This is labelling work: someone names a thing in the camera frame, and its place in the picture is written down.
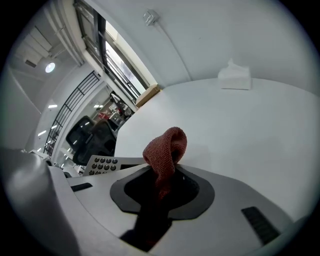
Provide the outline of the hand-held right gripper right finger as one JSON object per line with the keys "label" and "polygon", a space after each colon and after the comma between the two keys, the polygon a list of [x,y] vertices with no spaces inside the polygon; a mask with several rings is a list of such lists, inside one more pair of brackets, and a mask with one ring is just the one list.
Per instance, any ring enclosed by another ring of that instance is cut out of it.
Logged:
{"label": "hand-held right gripper right finger", "polygon": [[250,207],[280,233],[293,224],[279,206],[244,182],[187,165],[181,168],[207,180],[214,200],[196,219],[173,221],[150,250],[153,256],[245,256],[260,249],[263,245],[242,213]]}

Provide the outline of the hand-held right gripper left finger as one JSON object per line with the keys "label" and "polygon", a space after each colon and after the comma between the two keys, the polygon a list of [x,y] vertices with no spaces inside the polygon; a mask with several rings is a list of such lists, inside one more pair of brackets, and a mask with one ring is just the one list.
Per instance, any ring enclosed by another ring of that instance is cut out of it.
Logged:
{"label": "hand-held right gripper left finger", "polygon": [[103,228],[109,231],[121,245],[128,246],[134,250],[134,252],[140,253],[141,255],[152,256],[120,239],[120,236],[126,231],[134,228],[137,215],[121,211],[110,196],[110,189],[114,182],[144,167],[147,167],[147,165],[137,165],[105,174],[72,177],[68,178],[67,182],[70,186],[90,183],[92,187],[75,192],[75,196],[88,213],[101,224]]}

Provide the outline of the red round object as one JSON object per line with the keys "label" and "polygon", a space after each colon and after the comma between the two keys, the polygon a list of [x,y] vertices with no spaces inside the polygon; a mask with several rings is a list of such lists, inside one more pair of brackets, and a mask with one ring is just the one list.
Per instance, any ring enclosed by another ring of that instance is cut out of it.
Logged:
{"label": "red round object", "polygon": [[143,150],[142,156],[152,169],[152,192],[146,212],[155,219],[166,219],[168,212],[164,200],[172,190],[175,165],[187,148],[187,136],[177,127],[170,127],[154,138]]}

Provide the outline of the black office chair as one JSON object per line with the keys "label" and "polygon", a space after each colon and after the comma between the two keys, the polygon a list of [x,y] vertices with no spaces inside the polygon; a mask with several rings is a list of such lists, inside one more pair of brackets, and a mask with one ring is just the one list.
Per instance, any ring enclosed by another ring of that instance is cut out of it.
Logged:
{"label": "black office chair", "polygon": [[86,166],[93,155],[113,157],[116,140],[108,120],[95,122],[87,115],[83,116],[66,136],[67,143],[74,151],[72,161],[80,166]]}

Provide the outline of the black metal railing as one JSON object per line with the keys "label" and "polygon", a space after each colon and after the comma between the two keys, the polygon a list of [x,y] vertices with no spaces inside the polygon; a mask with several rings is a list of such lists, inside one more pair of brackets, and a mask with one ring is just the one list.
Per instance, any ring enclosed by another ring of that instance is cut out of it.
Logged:
{"label": "black metal railing", "polygon": [[97,75],[95,71],[92,71],[72,91],[52,123],[44,144],[44,154],[47,154],[50,157],[52,156],[59,134],[66,124],[67,119],[70,117],[71,113],[75,110],[80,101],[99,83],[99,81],[99,75]]}

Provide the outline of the white tissue pack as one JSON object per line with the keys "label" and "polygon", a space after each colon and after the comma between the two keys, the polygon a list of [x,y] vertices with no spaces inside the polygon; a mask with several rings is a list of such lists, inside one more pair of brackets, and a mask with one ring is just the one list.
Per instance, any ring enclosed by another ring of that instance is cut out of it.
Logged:
{"label": "white tissue pack", "polygon": [[219,71],[217,78],[221,89],[252,89],[251,69],[248,66],[235,64],[232,58],[229,59],[227,67],[224,67]]}

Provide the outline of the brown cardboard box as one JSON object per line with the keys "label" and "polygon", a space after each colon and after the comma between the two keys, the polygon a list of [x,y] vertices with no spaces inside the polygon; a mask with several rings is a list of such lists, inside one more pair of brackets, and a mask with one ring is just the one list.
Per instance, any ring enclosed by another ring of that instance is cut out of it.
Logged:
{"label": "brown cardboard box", "polygon": [[148,102],[151,98],[153,98],[156,94],[158,94],[161,91],[161,88],[157,85],[151,85],[148,87],[148,89],[145,90],[136,100],[135,106],[137,108],[140,108],[143,106],[146,102]]}

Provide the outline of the black framed glass wall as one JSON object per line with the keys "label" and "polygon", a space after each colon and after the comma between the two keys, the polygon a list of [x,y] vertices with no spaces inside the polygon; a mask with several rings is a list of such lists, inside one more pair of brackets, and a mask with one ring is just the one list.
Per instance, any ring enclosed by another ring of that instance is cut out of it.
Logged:
{"label": "black framed glass wall", "polygon": [[86,50],[128,99],[137,99],[157,84],[145,64],[120,33],[85,0],[74,0]]}

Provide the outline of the grey wall junction box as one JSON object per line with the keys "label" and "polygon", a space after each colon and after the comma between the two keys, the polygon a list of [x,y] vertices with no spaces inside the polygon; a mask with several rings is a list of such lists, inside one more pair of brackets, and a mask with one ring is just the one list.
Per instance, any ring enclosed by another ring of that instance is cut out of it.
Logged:
{"label": "grey wall junction box", "polygon": [[143,20],[146,26],[153,26],[159,18],[159,14],[153,9],[147,9],[143,15]]}

